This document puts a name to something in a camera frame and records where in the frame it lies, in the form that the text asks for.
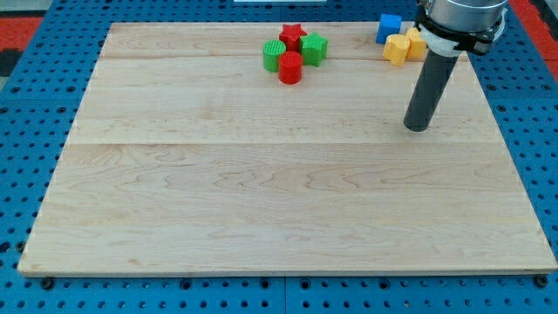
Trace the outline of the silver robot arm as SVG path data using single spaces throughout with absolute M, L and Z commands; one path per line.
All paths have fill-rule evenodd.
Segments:
M 507 0 L 418 0 L 415 26 L 430 51 L 485 55 L 505 30 Z

